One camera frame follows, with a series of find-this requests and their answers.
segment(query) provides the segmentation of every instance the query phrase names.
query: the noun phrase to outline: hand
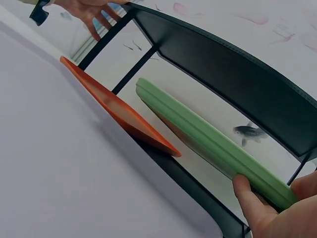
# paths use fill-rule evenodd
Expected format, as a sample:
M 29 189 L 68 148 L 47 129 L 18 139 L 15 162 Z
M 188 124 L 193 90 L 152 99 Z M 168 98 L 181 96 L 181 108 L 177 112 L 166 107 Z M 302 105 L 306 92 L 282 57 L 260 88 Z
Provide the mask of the hand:
M 93 19 L 96 18 L 100 24 L 106 29 L 110 29 L 112 25 L 105 19 L 102 14 L 102 10 L 105 11 L 115 21 L 119 21 L 121 18 L 117 13 L 108 5 L 108 3 L 125 4 L 129 0 L 55 0 L 55 4 L 63 7 L 74 17 L 81 19 L 91 35 L 95 40 L 99 41 L 100 36 L 97 33 L 93 24 Z
M 298 202 L 280 214 L 251 192 L 246 177 L 234 177 L 233 187 L 254 238 L 317 237 L 317 172 L 291 184 Z

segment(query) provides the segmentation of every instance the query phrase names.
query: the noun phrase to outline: orange board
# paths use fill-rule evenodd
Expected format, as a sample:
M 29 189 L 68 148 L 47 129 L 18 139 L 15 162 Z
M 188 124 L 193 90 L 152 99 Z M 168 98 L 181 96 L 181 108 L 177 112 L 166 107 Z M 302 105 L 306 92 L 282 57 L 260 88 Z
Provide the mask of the orange board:
M 82 85 L 126 132 L 172 156 L 181 156 L 181 153 L 173 145 L 171 145 L 128 104 L 103 87 L 67 58 L 62 56 L 60 62 L 74 74 Z

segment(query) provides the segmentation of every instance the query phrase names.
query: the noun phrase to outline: dark fish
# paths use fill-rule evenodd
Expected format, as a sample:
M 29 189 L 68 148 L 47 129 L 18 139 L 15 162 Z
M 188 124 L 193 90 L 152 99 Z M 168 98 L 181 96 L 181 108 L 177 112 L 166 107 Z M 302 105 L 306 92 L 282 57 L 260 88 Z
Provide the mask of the dark fish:
M 162 11 L 161 9 L 158 8 L 158 5 L 155 4 L 155 8 L 157 9 L 157 11 Z
M 261 128 L 253 128 L 253 123 L 249 122 L 246 126 L 237 126 L 233 128 L 233 132 L 242 137 L 242 147 L 247 145 L 248 140 L 260 143 L 261 139 L 265 139 L 268 135 Z
M 61 12 L 60 13 L 60 16 L 62 17 L 62 18 L 64 18 L 64 19 L 66 19 L 66 20 L 69 20 L 69 21 L 71 21 L 72 20 L 72 17 L 71 17 L 71 15 L 69 14 L 69 12 Z
M 140 50 L 140 51 L 142 51 L 142 48 L 141 47 L 139 47 L 134 41 L 132 41 L 133 42 L 133 44 Z
M 126 48 L 128 48 L 129 50 L 133 51 L 133 48 L 126 46 L 125 44 L 123 44 Z

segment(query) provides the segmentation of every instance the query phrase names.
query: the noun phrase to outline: black clip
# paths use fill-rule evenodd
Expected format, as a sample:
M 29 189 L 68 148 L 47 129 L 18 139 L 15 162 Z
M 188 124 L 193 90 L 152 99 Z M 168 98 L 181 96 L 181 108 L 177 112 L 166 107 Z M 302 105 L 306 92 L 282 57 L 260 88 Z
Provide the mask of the black clip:
M 49 16 L 49 13 L 43 10 L 43 7 L 49 2 L 50 0 L 39 0 L 30 15 L 30 18 L 34 20 L 38 26 L 42 25 Z

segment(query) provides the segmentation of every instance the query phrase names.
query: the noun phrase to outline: green plastic panel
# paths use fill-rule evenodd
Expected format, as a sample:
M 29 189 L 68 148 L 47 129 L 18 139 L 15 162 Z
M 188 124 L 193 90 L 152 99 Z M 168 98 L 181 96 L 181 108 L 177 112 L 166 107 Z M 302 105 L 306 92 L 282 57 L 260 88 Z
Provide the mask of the green plastic panel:
M 189 148 L 225 176 L 232 179 L 236 174 L 245 175 L 252 188 L 280 211 L 296 202 L 289 186 L 199 115 L 144 78 L 136 85 L 141 100 Z

